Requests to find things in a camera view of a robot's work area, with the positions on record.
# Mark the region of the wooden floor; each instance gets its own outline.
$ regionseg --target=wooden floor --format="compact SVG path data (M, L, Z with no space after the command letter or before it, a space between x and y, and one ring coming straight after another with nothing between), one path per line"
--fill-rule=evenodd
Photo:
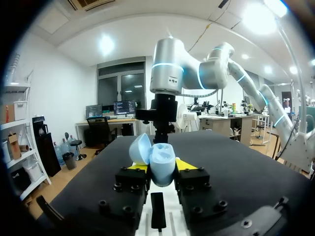
M266 133L265 139L269 140L269 134ZM254 144L261 144L262 140L259 140L255 137L252 137L252 143ZM276 137L271 136L271 142L268 146L258 147L258 146L250 146L251 149L257 150L267 156L272 157L274 147L276 143ZM50 180L52 182L51 185L42 183L38 188L36 188L31 193L32 200L30 203L28 203L30 213L34 216L35 219L37 219L41 213L42 210L38 206L36 202L36 197L39 195L42 195L45 200L50 203L62 190L63 188L72 180L75 175L81 171L93 158L94 158L94 152L96 149L94 148L83 148L80 150L81 153L85 153L87 155L87 158L77 161L77 168L74 170L69 171L66 166L63 166L61 171L59 171L55 176L51 177Z

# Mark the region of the ceiling vent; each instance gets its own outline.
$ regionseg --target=ceiling vent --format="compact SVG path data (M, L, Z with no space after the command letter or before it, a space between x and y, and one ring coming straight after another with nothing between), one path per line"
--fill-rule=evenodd
M103 6L115 0L67 0L71 7L77 10L89 11L96 7Z

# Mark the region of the black table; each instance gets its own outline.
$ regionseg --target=black table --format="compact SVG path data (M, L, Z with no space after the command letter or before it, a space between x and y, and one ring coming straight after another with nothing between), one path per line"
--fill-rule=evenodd
M98 212L100 199L113 200L115 174L132 161L128 149L134 136L119 137L84 167L51 202L61 214L85 207ZM210 174L210 183L229 202L228 214L251 214L264 205L273 206L282 196L289 198L294 213L311 182L272 158L213 131L170 134L176 156ZM39 222L48 226L45 215Z

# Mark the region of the ceiling light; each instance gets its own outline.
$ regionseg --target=ceiling light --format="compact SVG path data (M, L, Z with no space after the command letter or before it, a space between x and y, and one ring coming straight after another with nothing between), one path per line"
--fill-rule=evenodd
M246 55L246 54L243 54L243 55L242 55L242 58L245 59L245 60L247 60L247 59L250 58L250 57L249 57L248 55Z
M243 22L251 31L257 34L269 34L277 28L274 15L266 6L259 3L247 7Z
M287 12L286 5L281 0L264 0L264 2L280 18Z
M293 75L296 75L297 74L297 68L295 66L291 66L290 67L290 72L293 74Z
M100 42L100 49L103 55L109 54L114 49L114 42L108 36L103 36Z
M270 67L270 66L265 66L265 72L266 72L267 74L271 74L271 73L272 73L271 67Z

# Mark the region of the cardboard box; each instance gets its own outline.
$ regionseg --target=cardboard box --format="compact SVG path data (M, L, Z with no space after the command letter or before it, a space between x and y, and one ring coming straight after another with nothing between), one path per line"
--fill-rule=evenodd
M14 160L17 160L21 157L21 151L20 151L20 147L19 147L19 142L18 142L18 136L16 135L16 133L11 133L8 137L8 141L9 141L9 146L11 149L11 154Z
M1 106L1 124L9 123L14 121L14 105L2 105Z

